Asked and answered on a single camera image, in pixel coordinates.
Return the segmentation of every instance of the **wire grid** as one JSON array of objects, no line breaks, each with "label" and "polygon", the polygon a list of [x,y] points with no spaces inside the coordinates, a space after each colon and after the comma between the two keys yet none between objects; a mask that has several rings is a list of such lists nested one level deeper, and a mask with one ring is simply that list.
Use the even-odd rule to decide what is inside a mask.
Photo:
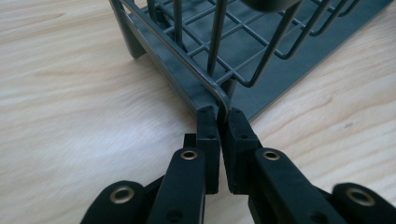
[{"label": "wire grid", "polygon": [[[182,4],[180,1],[181,11],[177,12],[180,13],[180,16],[174,11],[174,4],[177,4],[177,1],[180,0],[175,0],[175,2],[160,0],[154,5],[155,10],[163,13],[170,23],[169,27],[164,28],[163,31],[172,36],[188,56],[201,67],[206,68],[216,1],[195,0],[185,1]],[[299,36],[302,35],[305,27],[321,5],[326,4],[323,6],[322,12],[325,15],[318,17],[319,22],[313,26],[314,29],[310,27],[306,35],[322,34],[336,17],[348,14],[358,2],[359,0],[303,1],[284,35],[284,38],[293,38],[294,41],[291,43],[296,46],[284,46],[281,43],[275,50],[275,55],[280,59],[287,60],[294,54],[304,40]],[[254,71],[251,68],[258,66],[260,58],[266,51],[284,15],[285,11],[262,13],[245,6],[240,1],[228,1],[224,24],[219,34],[219,54],[213,74],[213,78],[219,85],[232,77],[243,79],[252,77]],[[181,37],[179,40],[177,40],[177,24],[180,26]]]}]

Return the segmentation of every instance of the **wooden surface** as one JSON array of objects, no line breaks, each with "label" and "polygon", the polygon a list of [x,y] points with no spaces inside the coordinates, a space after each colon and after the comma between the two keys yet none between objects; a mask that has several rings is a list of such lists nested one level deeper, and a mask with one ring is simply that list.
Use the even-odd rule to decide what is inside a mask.
[{"label": "wooden surface", "polygon": [[[395,24],[392,3],[252,123],[318,187],[356,182],[393,205]],[[106,186],[163,175],[194,122],[130,57],[107,1],[1,1],[0,223],[79,223]],[[223,168],[205,223],[252,223]]]}]

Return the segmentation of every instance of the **dish rack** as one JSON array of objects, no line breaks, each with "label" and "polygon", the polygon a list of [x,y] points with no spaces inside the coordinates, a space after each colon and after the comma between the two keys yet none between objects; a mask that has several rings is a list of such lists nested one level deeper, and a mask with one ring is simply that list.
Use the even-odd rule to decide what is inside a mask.
[{"label": "dish rack", "polygon": [[148,53],[192,111],[213,105],[219,122],[232,106],[255,119],[390,2],[289,1],[274,11],[238,0],[147,0],[143,8],[110,0],[131,55]]}]

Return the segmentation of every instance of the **black plastic linkage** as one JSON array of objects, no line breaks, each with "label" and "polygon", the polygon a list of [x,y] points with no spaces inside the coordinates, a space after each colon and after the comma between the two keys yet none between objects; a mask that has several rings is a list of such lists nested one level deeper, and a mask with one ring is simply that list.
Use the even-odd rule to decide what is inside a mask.
[{"label": "black plastic linkage", "polygon": [[182,148],[169,164],[147,223],[202,223],[204,206],[204,152],[195,147]]},{"label": "black plastic linkage", "polygon": [[143,223],[145,189],[138,183],[120,181],[105,188],[86,212],[81,224]]},{"label": "black plastic linkage", "polygon": [[228,188],[233,194],[248,194],[248,156],[260,146],[259,138],[243,112],[236,108],[231,111],[228,125],[221,130],[221,135]]},{"label": "black plastic linkage", "polygon": [[271,204],[277,223],[346,223],[284,153],[259,148],[253,158],[251,178]]},{"label": "black plastic linkage", "polygon": [[213,106],[197,111],[196,147],[205,153],[206,194],[218,193],[220,137]]},{"label": "black plastic linkage", "polygon": [[396,223],[396,208],[361,185],[336,185],[330,201],[348,223]]}]

